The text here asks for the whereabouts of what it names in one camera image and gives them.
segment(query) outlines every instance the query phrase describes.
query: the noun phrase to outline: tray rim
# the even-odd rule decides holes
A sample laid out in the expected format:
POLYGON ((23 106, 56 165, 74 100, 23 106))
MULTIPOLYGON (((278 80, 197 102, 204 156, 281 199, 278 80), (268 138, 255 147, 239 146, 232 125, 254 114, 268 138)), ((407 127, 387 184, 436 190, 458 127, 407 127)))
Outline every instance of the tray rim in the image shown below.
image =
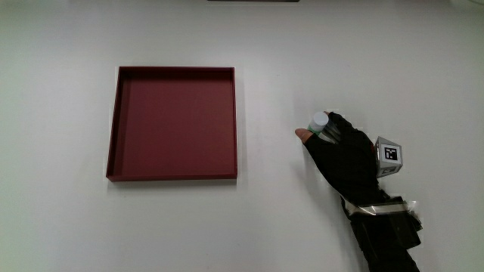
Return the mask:
POLYGON ((235 68, 222 66, 119 66, 116 81, 116 94, 113 107, 113 119, 111 123, 110 145, 107 157, 106 178, 111 182, 116 181, 175 181, 175 180, 206 180, 206 179, 236 179, 238 174, 237 162, 237 117, 235 99, 235 68), (220 174, 204 175, 115 175, 113 174, 114 162, 116 161, 116 143, 119 130, 120 104, 122 101, 123 73, 143 71, 176 71, 176 72, 229 72, 231 81, 231 94, 233 103, 234 120, 234 171, 220 174))

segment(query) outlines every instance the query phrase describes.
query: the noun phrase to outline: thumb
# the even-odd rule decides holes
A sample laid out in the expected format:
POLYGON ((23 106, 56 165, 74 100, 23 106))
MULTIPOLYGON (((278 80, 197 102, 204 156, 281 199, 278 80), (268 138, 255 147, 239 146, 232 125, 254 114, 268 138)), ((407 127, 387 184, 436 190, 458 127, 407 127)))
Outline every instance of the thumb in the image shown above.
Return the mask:
POLYGON ((295 130, 295 133, 296 133, 297 137, 299 137, 299 139, 301 139, 303 144, 305 144, 306 141, 313 135, 312 132, 310 132, 309 130, 304 129, 304 128, 298 128, 297 130, 295 130))

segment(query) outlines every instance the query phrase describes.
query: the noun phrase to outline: white bottle cap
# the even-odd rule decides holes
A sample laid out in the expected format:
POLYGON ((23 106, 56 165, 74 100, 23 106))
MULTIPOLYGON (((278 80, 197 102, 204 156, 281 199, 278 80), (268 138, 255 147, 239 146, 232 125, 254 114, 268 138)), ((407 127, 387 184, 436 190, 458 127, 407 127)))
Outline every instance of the white bottle cap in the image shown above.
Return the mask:
POLYGON ((309 126, 314 131, 322 131, 328 121, 329 121, 329 118, 327 117, 326 113, 317 112, 312 117, 312 121, 311 121, 311 124, 309 124, 309 126))

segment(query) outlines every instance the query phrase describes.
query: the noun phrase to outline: red tray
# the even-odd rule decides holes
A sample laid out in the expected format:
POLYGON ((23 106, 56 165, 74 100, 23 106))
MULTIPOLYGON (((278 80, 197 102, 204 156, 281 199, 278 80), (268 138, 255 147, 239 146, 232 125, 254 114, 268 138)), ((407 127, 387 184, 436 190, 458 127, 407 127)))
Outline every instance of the red tray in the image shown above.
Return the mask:
POLYGON ((120 67, 106 177, 237 177, 234 68, 120 67))

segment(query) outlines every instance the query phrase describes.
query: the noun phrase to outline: gloved hand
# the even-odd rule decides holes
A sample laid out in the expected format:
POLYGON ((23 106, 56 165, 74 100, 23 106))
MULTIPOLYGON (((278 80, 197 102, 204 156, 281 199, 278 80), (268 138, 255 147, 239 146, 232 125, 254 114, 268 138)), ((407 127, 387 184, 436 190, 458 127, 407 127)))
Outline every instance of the gloved hand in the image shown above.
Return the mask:
POLYGON ((340 131, 339 144, 326 142, 307 129, 296 135, 311 154, 327 182, 344 198, 357 206, 382 203, 385 198, 378 187, 374 146, 368 136, 352 127, 341 115, 327 113, 340 131))

